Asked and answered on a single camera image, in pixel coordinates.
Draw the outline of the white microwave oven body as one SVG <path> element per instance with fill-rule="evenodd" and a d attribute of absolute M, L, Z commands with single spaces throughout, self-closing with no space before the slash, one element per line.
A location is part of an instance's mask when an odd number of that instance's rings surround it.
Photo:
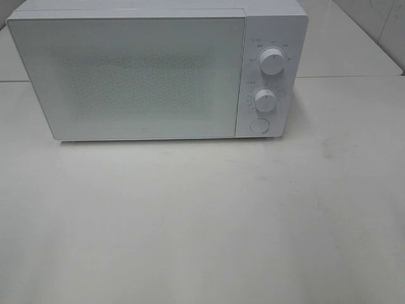
<path fill-rule="evenodd" d="M 191 18 L 244 19 L 237 117 L 232 137 L 180 139 L 281 136 L 309 22 L 306 12 L 296 1 L 25 1 L 6 23 L 9 28 L 12 20 Z M 284 69 L 276 75 L 264 74 L 259 65 L 260 54 L 270 47 L 280 48 L 285 55 Z M 256 109 L 254 97 L 262 89 L 275 93 L 277 105 L 273 111 L 263 113 Z M 269 121 L 267 133 L 257 134 L 250 130 L 251 123 L 258 118 Z"/>

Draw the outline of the white microwave door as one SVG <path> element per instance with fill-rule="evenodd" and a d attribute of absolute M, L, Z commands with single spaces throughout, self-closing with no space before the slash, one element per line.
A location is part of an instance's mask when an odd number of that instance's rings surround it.
<path fill-rule="evenodd" d="M 12 20 L 57 140 L 232 137 L 243 18 Z"/>

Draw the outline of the white round knob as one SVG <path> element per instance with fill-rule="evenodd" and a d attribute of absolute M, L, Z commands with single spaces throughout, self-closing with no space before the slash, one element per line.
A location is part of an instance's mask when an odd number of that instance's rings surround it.
<path fill-rule="evenodd" d="M 259 56 L 261 71 L 266 75 L 276 75 L 284 69 L 285 55 L 278 47 L 269 47 Z"/>
<path fill-rule="evenodd" d="M 273 111 L 277 105 L 275 93 L 269 89 L 262 89 L 255 94 L 254 105 L 260 112 Z"/>

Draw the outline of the white round door button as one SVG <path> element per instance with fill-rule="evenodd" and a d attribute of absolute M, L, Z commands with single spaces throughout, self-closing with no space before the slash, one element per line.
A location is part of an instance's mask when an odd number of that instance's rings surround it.
<path fill-rule="evenodd" d="M 265 118 L 255 119 L 250 125 L 250 130 L 257 134 L 265 134 L 268 132 L 269 128 L 270 123 Z"/>

